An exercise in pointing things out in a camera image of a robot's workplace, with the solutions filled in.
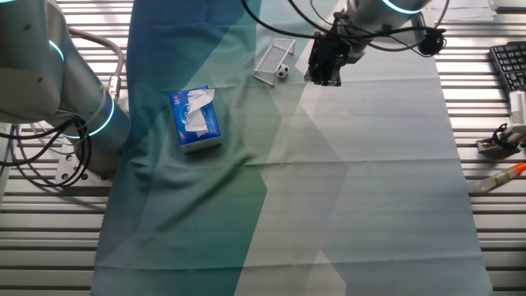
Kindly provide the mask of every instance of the tissue box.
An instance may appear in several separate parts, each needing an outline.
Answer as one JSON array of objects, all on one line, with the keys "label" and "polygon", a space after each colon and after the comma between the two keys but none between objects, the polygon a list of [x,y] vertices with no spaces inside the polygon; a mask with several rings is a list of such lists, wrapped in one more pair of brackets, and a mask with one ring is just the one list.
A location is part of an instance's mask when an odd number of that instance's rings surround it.
[{"label": "tissue box", "polygon": [[[200,87],[194,90],[208,90],[208,86]],[[188,104],[189,91],[192,90],[186,90],[170,95],[173,117],[175,118],[175,127],[178,130],[179,145],[181,145],[183,153],[188,153],[195,150],[200,150],[221,144],[221,132],[219,131],[217,117],[215,117],[213,103],[209,103],[203,108],[201,108],[203,117],[206,120],[206,127],[208,128],[208,133],[202,136],[197,136],[196,132],[186,131],[185,124],[187,120],[188,111],[190,110],[190,105]]]}]

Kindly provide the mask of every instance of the orange marker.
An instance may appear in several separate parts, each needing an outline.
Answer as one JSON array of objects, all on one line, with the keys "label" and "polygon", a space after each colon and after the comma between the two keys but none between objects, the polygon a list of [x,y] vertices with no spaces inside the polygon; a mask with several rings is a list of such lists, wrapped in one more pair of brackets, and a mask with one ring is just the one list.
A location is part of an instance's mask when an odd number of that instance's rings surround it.
[{"label": "orange marker", "polygon": [[473,190],[475,192],[489,192],[500,185],[508,183],[512,178],[519,176],[525,170],[525,163],[516,164],[509,169],[505,169],[493,176],[483,179]]}]

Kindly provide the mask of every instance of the black keyboard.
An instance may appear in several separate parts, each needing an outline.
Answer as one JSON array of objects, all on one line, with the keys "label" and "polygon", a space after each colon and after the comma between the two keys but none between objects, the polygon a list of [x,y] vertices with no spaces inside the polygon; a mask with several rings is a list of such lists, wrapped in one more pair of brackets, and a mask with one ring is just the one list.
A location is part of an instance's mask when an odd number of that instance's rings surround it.
[{"label": "black keyboard", "polygon": [[509,42],[490,49],[490,57],[509,95],[519,90],[521,80],[526,81],[526,42]]}]

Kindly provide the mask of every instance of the small ball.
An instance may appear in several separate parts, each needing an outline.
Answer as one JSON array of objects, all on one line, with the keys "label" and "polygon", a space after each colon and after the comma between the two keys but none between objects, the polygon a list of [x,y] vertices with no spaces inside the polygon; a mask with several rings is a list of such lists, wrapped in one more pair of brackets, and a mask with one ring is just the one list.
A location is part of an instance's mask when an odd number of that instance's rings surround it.
[{"label": "small ball", "polygon": [[278,67],[278,77],[279,78],[285,78],[286,76],[288,76],[288,66],[285,65],[285,64],[281,64],[279,65]]}]

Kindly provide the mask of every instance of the teal cloth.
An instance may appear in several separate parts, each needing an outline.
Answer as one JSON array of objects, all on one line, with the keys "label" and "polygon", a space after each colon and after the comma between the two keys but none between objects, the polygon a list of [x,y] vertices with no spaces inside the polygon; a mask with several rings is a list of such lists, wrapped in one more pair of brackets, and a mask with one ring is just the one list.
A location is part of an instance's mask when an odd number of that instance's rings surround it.
[{"label": "teal cloth", "polygon": [[[312,32],[285,1],[249,4]],[[298,39],[270,88],[251,74],[273,38],[239,0],[135,1],[131,135],[93,295],[489,294],[433,61],[370,52],[322,88],[302,81]],[[404,78],[390,59],[431,70]],[[215,89],[223,145],[184,155],[168,95],[201,86]]]}]

